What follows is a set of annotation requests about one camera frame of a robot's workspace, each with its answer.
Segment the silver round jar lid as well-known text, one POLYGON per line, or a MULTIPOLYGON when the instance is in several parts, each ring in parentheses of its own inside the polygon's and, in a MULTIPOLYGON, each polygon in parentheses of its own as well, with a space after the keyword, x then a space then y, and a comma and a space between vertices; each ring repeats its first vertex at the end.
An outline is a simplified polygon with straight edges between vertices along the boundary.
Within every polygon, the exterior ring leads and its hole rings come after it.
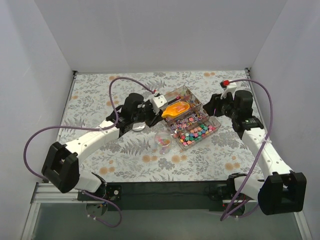
POLYGON ((140 132, 143 131, 146 127, 146 124, 144 122, 134 123, 132 126, 132 130, 134 132, 140 132))

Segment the clear compartment candy box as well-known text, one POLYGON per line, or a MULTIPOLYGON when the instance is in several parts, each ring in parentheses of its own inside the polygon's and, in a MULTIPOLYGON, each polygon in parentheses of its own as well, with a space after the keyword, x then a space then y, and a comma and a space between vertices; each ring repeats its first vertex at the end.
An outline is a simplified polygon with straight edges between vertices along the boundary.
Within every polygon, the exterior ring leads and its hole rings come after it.
POLYGON ((176 106, 178 103, 189 105, 187 110, 176 116, 167 116, 162 121, 183 151, 195 146, 219 130, 220 122, 206 113, 203 104, 187 86, 183 85, 166 93, 164 97, 168 107, 176 106))

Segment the clear plastic jar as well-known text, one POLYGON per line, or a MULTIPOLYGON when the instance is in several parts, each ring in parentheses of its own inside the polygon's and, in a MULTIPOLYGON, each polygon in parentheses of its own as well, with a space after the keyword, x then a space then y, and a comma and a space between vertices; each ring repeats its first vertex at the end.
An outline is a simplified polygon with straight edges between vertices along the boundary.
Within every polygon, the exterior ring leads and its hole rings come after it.
POLYGON ((172 148, 172 136, 169 132, 157 132, 154 136, 154 142, 156 150, 161 155, 169 153, 172 148))

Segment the yellow plastic scoop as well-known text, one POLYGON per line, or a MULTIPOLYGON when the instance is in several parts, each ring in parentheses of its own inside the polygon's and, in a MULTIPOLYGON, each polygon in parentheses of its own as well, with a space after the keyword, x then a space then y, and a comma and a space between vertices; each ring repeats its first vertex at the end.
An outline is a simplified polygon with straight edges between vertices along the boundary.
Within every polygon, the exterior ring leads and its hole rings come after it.
POLYGON ((177 116, 185 113, 190 109, 190 105, 185 101, 177 101, 165 108, 161 117, 162 118, 176 118, 177 116))

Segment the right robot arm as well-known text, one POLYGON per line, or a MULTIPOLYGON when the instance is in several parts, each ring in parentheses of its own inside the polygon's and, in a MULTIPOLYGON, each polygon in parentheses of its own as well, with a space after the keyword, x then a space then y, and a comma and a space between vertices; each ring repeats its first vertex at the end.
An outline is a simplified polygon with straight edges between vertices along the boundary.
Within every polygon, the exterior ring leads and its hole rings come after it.
POLYGON ((247 90, 213 94, 203 109, 209 116, 226 116, 242 142, 256 157, 264 181, 248 173, 233 173, 227 179, 226 192, 232 199, 241 195, 256 200, 265 215, 300 212, 304 206, 307 179, 293 171, 280 157, 262 122, 253 115, 253 95, 247 90))

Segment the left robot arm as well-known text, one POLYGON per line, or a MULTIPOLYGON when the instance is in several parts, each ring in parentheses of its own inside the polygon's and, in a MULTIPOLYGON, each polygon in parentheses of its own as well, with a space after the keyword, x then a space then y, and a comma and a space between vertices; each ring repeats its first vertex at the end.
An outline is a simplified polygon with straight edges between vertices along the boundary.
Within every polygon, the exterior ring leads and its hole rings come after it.
POLYGON ((138 93, 129 94, 124 104, 116 107, 98 127, 67 143, 53 143, 41 173, 63 194, 76 189, 89 192, 95 200, 103 199, 107 183, 93 172, 81 171, 82 162, 131 131, 134 124, 153 127, 162 121, 162 107, 166 105, 165 96, 159 93, 149 100, 138 93))

